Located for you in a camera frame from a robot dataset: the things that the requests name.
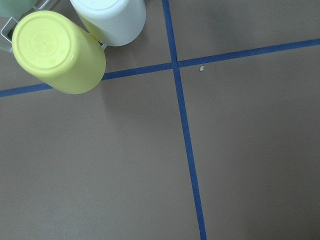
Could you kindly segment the white upside-down cup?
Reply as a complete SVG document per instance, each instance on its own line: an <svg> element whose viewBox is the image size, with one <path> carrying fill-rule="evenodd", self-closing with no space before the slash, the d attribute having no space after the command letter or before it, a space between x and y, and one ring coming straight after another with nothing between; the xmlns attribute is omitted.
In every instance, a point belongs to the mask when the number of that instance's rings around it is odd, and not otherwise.
<svg viewBox="0 0 320 240"><path fill-rule="evenodd" d="M131 43L146 22L143 0L72 0L70 3L89 33L107 46Z"/></svg>

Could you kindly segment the yellow upside-down cup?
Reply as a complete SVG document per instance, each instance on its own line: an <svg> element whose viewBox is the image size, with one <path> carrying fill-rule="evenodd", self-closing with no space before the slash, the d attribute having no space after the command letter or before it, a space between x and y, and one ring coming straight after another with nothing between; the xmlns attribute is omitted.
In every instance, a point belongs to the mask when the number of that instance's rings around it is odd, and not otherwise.
<svg viewBox="0 0 320 240"><path fill-rule="evenodd" d="M13 31L12 51L26 72L66 94L92 90L105 74L100 43L54 11L33 12L20 20Z"/></svg>

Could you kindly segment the green upside-down cup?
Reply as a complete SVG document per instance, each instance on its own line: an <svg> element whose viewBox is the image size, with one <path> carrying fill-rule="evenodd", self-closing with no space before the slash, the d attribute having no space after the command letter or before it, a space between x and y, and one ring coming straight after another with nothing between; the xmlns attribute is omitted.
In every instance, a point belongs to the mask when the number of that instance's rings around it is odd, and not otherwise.
<svg viewBox="0 0 320 240"><path fill-rule="evenodd" d="M32 9L37 2L37 0L0 0L0 16L20 16Z"/></svg>

